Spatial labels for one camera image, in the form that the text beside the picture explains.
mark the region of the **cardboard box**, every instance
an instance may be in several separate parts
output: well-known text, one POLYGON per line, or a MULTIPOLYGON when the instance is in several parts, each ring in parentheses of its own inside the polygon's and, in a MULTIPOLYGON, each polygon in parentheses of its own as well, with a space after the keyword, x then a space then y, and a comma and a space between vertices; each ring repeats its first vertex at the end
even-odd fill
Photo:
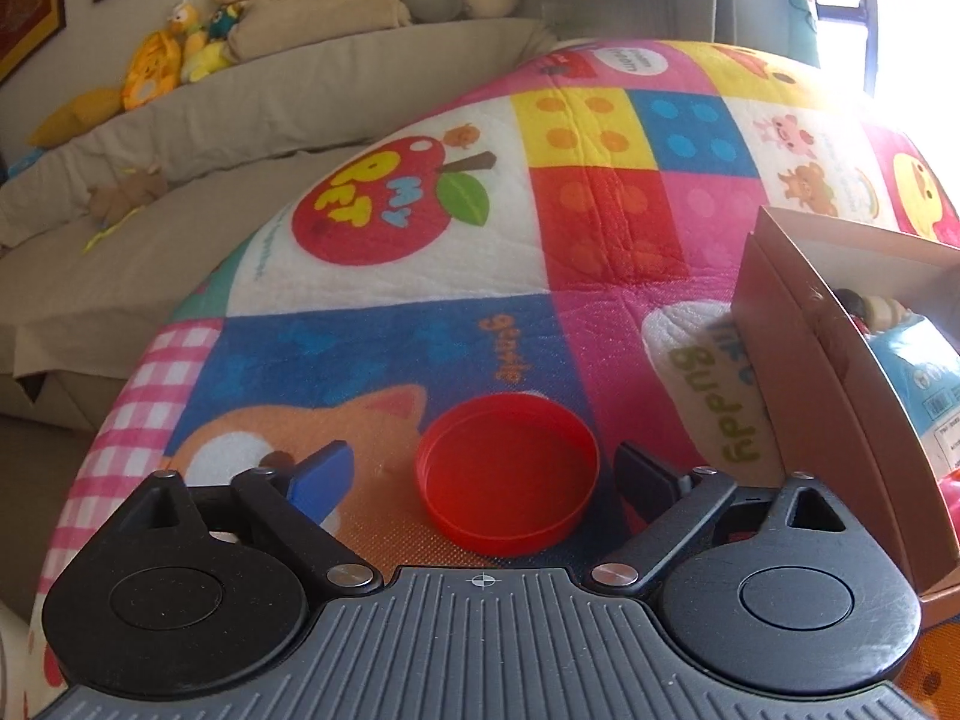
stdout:
POLYGON ((933 625, 960 613, 960 546, 920 438, 827 285, 896 298, 960 338, 960 250, 914 236, 761 209, 733 317, 786 471, 823 479, 911 581, 933 625))

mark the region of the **blue dot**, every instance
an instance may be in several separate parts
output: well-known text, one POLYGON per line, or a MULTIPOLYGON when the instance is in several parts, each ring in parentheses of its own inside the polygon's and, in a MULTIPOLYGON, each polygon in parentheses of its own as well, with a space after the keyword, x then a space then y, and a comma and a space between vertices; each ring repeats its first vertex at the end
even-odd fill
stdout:
POLYGON ((669 100, 654 100, 650 107, 653 109, 653 112, 660 114, 664 119, 675 119, 680 114, 680 111, 677 110, 677 106, 671 103, 669 100))
POLYGON ((666 145, 670 146, 670 151, 673 151, 679 157, 689 158, 697 153, 697 146, 693 145, 690 138, 683 135, 671 135, 667 138, 666 145))
POLYGON ((708 122, 712 124, 720 118, 720 114, 716 112, 715 108, 711 108, 705 103, 697 103, 693 106, 693 115, 697 117, 701 122, 708 122))
POLYGON ((722 159, 724 162, 733 162, 733 160, 736 160, 736 146, 733 146, 732 143, 728 143, 727 141, 714 138, 710 141, 710 150, 716 154, 718 159, 722 159))

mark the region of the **pink gingham pattern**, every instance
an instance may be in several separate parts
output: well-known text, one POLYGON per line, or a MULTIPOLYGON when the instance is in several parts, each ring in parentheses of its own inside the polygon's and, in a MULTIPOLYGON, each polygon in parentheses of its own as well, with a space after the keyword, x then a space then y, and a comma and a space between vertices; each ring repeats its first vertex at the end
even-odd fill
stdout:
POLYGON ((157 469, 222 320, 165 328, 124 386, 83 461, 40 576, 46 594, 64 567, 134 488, 157 469))

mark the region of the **yellow square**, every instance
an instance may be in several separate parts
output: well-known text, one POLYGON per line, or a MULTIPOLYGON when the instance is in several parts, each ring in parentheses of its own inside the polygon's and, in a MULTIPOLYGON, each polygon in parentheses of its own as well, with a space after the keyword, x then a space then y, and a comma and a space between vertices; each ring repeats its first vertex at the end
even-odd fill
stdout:
POLYGON ((656 170, 650 142, 622 89, 563 87, 512 97, 530 167, 656 170))
POLYGON ((799 62, 709 43, 672 43, 700 65, 722 97, 832 111, 836 93, 819 71, 799 62))

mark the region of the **green leaf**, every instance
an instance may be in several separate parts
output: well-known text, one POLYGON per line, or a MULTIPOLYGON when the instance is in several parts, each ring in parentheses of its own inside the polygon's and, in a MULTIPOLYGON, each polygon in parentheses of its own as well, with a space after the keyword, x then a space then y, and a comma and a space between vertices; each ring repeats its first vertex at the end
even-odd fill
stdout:
POLYGON ((482 227, 490 218, 490 196, 484 185, 465 172, 448 172, 437 182, 440 205, 455 220, 482 227))

